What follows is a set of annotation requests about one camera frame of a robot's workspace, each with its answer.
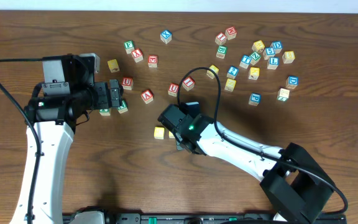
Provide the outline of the blue L wooden block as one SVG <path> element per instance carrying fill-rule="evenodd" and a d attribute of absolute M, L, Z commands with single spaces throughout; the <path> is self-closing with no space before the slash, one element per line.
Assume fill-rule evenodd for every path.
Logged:
<path fill-rule="evenodd" d="M 276 70 L 279 64 L 280 61 L 278 57 L 270 57 L 267 62 L 267 69 Z"/>

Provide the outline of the yellow O wooden block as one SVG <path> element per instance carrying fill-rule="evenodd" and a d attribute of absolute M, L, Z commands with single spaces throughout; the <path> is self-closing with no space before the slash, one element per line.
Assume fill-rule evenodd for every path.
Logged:
<path fill-rule="evenodd" d="M 172 139 L 175 138 L 174 135 L 173 135 L 173 133 L 171 133 L 170 131 L 168 132 L 168 137 L 169 137 L 169 138 L 172 138 Z"/>

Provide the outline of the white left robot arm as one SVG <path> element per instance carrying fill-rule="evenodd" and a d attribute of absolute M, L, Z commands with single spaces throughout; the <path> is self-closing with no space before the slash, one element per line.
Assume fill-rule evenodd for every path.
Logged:
<path fill-rule="evenodd" d="M 118 80 L 94 80 L 99 65 L 94 53 L 42 58 L 44 81 L 24 108 L 27 157 L 12 223 L 63 223 L 65 167 L 78 118 L 122 106 Z"/>

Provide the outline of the yellow C wooden block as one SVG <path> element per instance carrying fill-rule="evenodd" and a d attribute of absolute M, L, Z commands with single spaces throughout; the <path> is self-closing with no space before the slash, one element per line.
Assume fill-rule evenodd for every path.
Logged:
<path fill-rule="evenodd" d="M 154 138 L 155 139 L 164 139 L 165 128 L 163 127 L 155 127 L 154 129 Z"/>

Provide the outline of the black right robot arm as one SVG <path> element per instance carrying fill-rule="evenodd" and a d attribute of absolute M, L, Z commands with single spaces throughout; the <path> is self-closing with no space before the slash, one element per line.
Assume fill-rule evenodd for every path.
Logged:
<path fill-rule="evenodd" d="M 158 117 L 178 145 L 192 154 L 222 159 L 255 177 L 278 216 L 314 223 L 334 192 L 334 182 L 301 146 L 269 146 L 228 130 L 201 114 L 197 103 L 169 105 Z"/>

